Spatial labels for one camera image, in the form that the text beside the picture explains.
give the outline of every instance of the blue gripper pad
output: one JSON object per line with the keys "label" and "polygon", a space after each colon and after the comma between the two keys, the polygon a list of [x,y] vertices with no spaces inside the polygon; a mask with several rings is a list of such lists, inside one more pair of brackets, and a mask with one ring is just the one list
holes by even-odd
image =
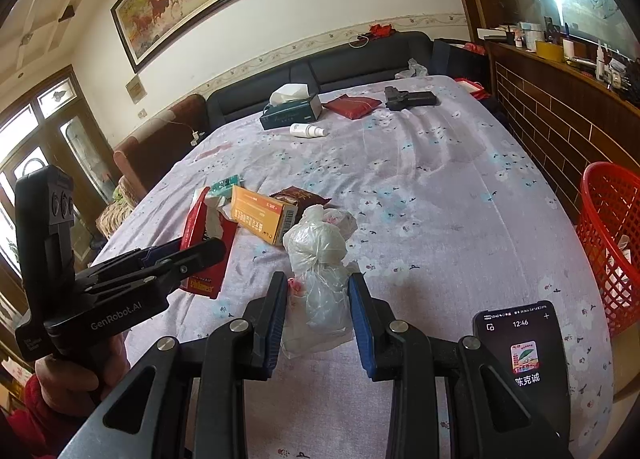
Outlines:
{"label": "blue gripper pad", "polygon": [[273,308],[273,314],[269,321],[269,329],[265,341],[265,357],[264,366],[269,373],[273,372],[278,363],[278,354],[280,352],[280,340],[282,338],[282,328],[284,327],[284,317],[287,310],[287,279],[280,284],[278,295]]}
{"label": "blue gripper pad", "polygon": [[362,368],[367,371],[367,376],[373,378],[376,371],[373,333],[367,320],[362,296],[358,290],[358,282],[353,275],[349,278],[349,299],[351,303],[351,321],[353,322],[353,330],[356,333],[360,362],[362,363]]}
{"label": "blue gripper pad", "polygon": [[152,246],[151,248],[143,249],[146,251],[146,255],[141,258],[143,267],[151,267],[157,261],[164,259],[174,253],[180,251],[180,242],[182,239],[174,239],[171,242],[165,243],[160,246]]}

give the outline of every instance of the metal screw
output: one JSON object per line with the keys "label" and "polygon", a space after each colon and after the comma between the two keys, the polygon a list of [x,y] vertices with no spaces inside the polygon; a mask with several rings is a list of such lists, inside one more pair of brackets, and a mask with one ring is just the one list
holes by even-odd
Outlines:
{"label": "metal screw", "polygon": [[480,340],[475,336],[465,336],[462,338],[462,344],[465,349],[469,349],[470,351],[476,351],[480,348]]}
{"label": "metal screw", "polygon": [[156,347],[161,351],[169,351],[175,347],[175,339],[171,336],[164,336],[158,340]]}
{"label": "metal screw", "polygon": [[249,322],[247,320],[243,320],[242,318],[238,318],[238,320],[233,320],[229,324],[229,329],[231,329],[234,333],[241,333],[242,331],[246,331],[249,328]]}
{"label": "metal screw", "polygon": [[393,320],[389,324],[389,329],[394,333],[406,333],[409,330],[409,324],[404,320]]}

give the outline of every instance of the red cloth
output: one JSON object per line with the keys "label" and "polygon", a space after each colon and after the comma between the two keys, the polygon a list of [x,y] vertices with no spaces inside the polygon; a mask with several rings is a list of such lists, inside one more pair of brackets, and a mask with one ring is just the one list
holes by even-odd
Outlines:
{"label": "red cloth", "polygon": [[395,32],[396,30],[391,27],[391,24],[375,24],[371,26],[371,28],[369,29],[369,33],[366,36],[369,36],[370,38],[386,38],[387,36],[391,36]]}
{"label": "red cloth", "polygon": [[27,410],[16,410],[7,421],[34,457],[54,459],[84,423],[83,418],[50,409],[42,398],[36,375],[31,376],[24,388],[24,404]]}
{"label": "red cloth", "polygon": [[481,45],[476,45],[472,42],[467,42],[463,47],[463,49],[466,49],[467,51],[471,51],[472,53],[481,54],[483,56],[486,55],[486,51],[484,50],[484,47],[482,47]]}

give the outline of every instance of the smartphone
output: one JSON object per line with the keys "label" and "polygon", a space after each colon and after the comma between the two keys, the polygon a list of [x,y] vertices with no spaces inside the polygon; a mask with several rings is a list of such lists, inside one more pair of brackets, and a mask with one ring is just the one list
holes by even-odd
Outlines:
{"label": "smartphone", "polygon": [[494,354],[516,386],[569,443],[571,402],[562,334],[551,302],[482,311],[474,335]]}

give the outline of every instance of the white plastic bag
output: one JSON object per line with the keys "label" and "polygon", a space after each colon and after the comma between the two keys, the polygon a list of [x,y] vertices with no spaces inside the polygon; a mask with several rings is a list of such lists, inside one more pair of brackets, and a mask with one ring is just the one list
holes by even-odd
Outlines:
{"label": "white plastic bag", "polygon": [[424,65],[420,65],[413,58],[409,58],[409,70],[408,71],[400,71],[396,74],[396,80],[401,80],[403,78],[414,78],[416,76],[429,76],[429,72],[427,71],[427,67]]}
{"label": "white plastic bag", "polygon": [[347,295],[353,269],[342,259],[347,255],[345,239],[357,227],[350,213],[315,204],[285,233],[282,242],[294,273],[282,332],[287,358],[327,351],[353,339]]}

